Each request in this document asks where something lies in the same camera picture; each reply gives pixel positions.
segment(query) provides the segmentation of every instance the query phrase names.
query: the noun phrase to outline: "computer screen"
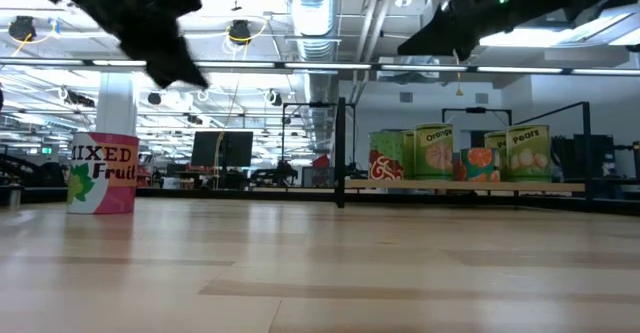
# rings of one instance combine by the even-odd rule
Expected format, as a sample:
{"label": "computer screen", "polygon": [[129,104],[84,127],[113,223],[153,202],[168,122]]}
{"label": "computer screen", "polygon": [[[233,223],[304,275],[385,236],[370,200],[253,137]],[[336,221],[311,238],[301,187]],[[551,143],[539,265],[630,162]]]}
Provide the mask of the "computer screen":
{"label": "computer screen", "polygon": [[187,170],[186,164],[169,163],[167,164],[167,177],[173,177],[174,175],[177,175],[178,172],[184,172],[186,170]]}
{"label": "computer screen", "polygon": [[[196,132],[191,153],[192,166],[213,166],[220,134],[221,132]],[[251,166],[252,148],[253,132],[225,132],[220,142],[218,166]]]}

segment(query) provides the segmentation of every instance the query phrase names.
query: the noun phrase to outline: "silver ventilation pipe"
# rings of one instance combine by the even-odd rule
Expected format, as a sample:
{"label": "silver ventilation pipe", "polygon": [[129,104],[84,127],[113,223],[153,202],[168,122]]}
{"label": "silver ventilation pipe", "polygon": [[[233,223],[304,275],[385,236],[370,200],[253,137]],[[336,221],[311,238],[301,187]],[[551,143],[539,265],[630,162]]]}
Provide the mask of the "silver ventilation pipe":
{"label": "silver ventilation pipe", "polygon": [[[332,36],[336,31],[337,0],[291,0],[291,19],[297,35]],[[336,59],[337,43],[321,39],[298,40],[300,58],[307,62]],[[338,77],[333,74],[306,74],[304,89],[307,102],[335,103],[338,99]],[[308,110],[312,149],[328,151],[335,109]]]}

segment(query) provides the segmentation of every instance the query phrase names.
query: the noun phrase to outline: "green can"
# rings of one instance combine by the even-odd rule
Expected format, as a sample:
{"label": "green can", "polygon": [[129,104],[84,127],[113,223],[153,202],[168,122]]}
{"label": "green can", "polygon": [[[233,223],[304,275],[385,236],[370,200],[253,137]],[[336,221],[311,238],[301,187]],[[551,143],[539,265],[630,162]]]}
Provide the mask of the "green can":
{"label": "green can", "polygon": [[400,130],[383,130],[369,134],[369,179],[403,179],[403,148],[404,135]]}
{"label": "green can", "polygon": [[484,135],[484,147],[498,151],[497,166],[502,179],[507,175],[507,132],[491,132]]}
{"label": "green can", "polygon": [[415,132],[413,130],[402,132],[402,155],[404,163],[404,179],[414,179],[413,155],[415,148],[413,147]]}
{"label": "green can", "polygon": [[507,129],[507,178],[511,182],[551,182],[549,126]]}
{"label": "green can", "polygon": [[453,126],[424,124],[415,128],[414,171],[417,180],[453,179]]}

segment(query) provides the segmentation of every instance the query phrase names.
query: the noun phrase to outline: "wooden floor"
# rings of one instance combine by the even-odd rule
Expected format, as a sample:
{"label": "wooden floor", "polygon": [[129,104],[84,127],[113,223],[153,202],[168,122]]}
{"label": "wooden floor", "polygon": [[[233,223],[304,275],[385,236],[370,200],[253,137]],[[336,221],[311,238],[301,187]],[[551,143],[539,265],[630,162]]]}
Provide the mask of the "wooden floor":
{"label": "wooden floor", "polygon": [[0,212],[7,333],[640,332],[640,219],[139,199]]}

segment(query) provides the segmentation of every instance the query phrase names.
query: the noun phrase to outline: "can label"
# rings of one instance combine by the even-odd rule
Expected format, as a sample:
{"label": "can label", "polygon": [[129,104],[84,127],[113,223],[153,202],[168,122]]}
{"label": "can label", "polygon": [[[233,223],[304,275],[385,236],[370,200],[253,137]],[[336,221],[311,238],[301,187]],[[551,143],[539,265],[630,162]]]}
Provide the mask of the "can label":
{"label": "can label", "polygon": [[484,136],[484,147],[497,150],[499,161],[496,164],[504,179],[507,173],[507,133],[487,133]]}
{"label": "can label", "polygon": [[403,134],[376,132],[371,133],[369,139],[369,179],[403,179]]}
{"label": "can label", "polygon": [[451,125],[419,126],[415,130],[416,179],[453,179],[453,128]]}
{"label": "can label", "polygon": [[494,148],[471,148],[460,152],[460,176],[467,182],[500,182],[500,156]]}
{"label": "can label", "polygon": [[136,196],[138,138],[76,133],[71,147],[67,212],[132,213]]}
{"label": "can label", "polygon": [[414,178],[414,169],[413,169],[413,161],[414,161],[414,132],[403,132],[402,135],[402,155],[403,155],[403,163],[404,163],[404,179],[413,179]]}
{"label": "can label", "polygon": [[451,136],[453,136],[453,129],[451,128],[445,128],[433,133],[425,132],[423,134],[420,134],[420,146],[426,147],[441,140],[446,140]]}
{"label": "can label", "polygon": [[551,181],[549,127],[507,130],[508,177],[514,182]]}

